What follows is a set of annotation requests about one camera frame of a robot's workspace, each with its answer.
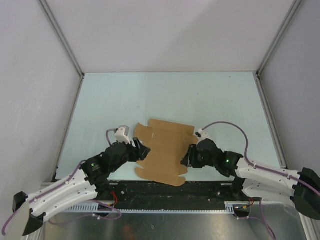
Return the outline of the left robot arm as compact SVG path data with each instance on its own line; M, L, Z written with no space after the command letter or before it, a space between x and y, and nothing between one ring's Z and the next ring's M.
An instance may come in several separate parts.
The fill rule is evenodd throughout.
M105 200L112 191L108 180L128 162L143 161L151 149L135 137L129 143L115 142L105 151L87 160L82 160L67 177L34 193L16 193L12 211L16 213L24 203L29 204L29 213L22 235L27 236L64 210L85 201Z

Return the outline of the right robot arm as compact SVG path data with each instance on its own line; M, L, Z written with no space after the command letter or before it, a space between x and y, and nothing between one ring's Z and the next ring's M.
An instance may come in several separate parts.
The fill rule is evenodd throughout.
M180 163L195 169L210 166L227 178L234 177L230 194L237 201L249 197L281 202L308 218L320 218L320 177L312 169L258 165L240 153L222 151L208 138L191 144Z

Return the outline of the brown cardboard box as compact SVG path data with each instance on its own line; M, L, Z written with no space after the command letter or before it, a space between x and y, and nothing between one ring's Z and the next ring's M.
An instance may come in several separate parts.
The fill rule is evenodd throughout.
M134 136L150 148L147 157L137 162L135 174L139 178L174 187L186 182L183 175L188 168L181 160L189 146L198 142L194 126L149 119L147 126L136 125Z

